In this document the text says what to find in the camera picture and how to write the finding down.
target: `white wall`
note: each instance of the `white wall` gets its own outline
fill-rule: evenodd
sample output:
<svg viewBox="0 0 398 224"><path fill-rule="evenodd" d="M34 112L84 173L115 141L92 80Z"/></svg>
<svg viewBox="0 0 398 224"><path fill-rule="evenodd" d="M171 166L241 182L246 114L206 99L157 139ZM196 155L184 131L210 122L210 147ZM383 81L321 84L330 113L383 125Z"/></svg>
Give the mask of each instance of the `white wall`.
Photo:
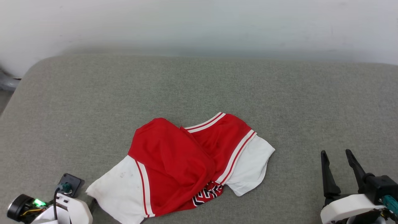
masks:
<svg viewBox="0 0 398 224"><path fill-rule="evenodd" d="M64 53L398 64L397 0L0 0L0 66Z"/></svg>

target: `trim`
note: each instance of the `trim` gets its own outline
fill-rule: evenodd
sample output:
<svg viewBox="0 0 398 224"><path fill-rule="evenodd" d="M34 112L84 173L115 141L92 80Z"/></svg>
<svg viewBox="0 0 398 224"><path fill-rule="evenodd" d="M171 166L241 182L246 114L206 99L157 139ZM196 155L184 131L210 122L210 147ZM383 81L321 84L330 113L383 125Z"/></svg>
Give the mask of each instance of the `trim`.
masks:
<svg viewBox="0 0 398 224"><path fill-rule="evenodd" d="M150 205L150 190L149 190L149 179L148 174L146 173L146 169L144 164L135 161L137 164L138 170L140 171L141 181L142 181L142 197L144 201L144 210L147 218L154 217L155 214L152 212L152 207Z"/></svg>
<svg viewBox="0 0 398 224"><path fill-rule="evenodd" d="M187 130L189 133L201 131L201 130L209 128L213 124L217 123L217 121L219 121L224 116L225 116L224 113L219 112L218 114L216 114L216 116L212 117L210 120L205 121L205 122L195 125L195 126L187 127L187 128L185 128L185 130Z"/></svg>
<svg viewBox="0 0 398 224"><path fill-rule="evenodd" d="M193 196L193 198L192 198L192 202L193 202L193 205L195 206L195 207L198 207L199 205L202 205L202 204L204 204L205 202L204 201L202 201L202 200L198 200L197 198L196 198L196 195L195 196Z"/></svg>
<svg viewBox="0 0 398 224"><path fill-rule="evenodd" d="M239 142L239 144L236 146L234 149L234 152L232 153L229 162L224 170L224 172L221 174L220 177L216 180L216 183L224 185L229 178L231 177L236 161L239 159L240 155L242 154L243 150L246 148L247 144L257 135L257 133L253 130L250 130Z"/></svg>

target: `clothing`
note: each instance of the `clothing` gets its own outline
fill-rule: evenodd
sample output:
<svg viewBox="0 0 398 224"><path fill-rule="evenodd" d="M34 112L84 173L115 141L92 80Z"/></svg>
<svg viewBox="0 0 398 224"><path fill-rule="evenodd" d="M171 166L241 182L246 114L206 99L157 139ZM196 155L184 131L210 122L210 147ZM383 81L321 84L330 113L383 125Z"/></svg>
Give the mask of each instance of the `clothing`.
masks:
<svg viewBox="0 0 398 224"><path fill-rule="evenodd" d="M275 149L238 117L220 112L201 124L180 129L191 133L214 159L213 182L226 184L242 196L263 181Z"/></svg>
<svg viewBox="0 0 398 224"><path fill-rule="evenodd" d="M231 114L188 128L156 118L137 129L128 155L86 192L122 224L136 224L195 208L225 184L243 195L262 182L273 152Z"/></svg>

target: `teal connector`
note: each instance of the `teal connector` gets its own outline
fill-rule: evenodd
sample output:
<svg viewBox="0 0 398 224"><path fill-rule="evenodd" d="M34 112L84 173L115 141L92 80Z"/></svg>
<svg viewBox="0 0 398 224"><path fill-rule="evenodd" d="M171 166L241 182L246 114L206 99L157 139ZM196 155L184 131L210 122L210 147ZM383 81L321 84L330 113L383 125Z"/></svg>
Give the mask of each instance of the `teal connector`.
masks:
<svg viewBox="0 0 398 224"><path fill-rule="evenodd" d="M383 197L383 205L391 210L395 215L398 215L398 202L391 195Z"/></svg>
<svg viewBox="0 0 398 224"><path fill-rule="evenodd" d="M62 193L70 193L72 190L72 185L70 183L62 183L58 185L59 189Z"/></svg>

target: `gray fabric surface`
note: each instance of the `gray fabric surface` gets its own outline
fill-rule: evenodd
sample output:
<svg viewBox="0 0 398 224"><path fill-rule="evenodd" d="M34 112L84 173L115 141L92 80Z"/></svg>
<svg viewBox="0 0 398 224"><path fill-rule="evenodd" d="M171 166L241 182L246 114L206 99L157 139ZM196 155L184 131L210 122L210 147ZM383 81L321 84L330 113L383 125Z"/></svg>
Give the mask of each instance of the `gray fabric surface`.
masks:
<svg viewBox="0 0 398 224"><path fill-rule="evenodd" d="M398 67L268 59L70 55L25 75L0 118L0 223L19 194L50 200L63 173L94 180L121 161L155 117L177 126L217 112L249 124L275 149L263 183L155 223L320 223L320 151L337 184L357 190L344 150L398 181ZM90 198L81 194L81 199ZM100 208L94 223L113 224Z"/></svg>

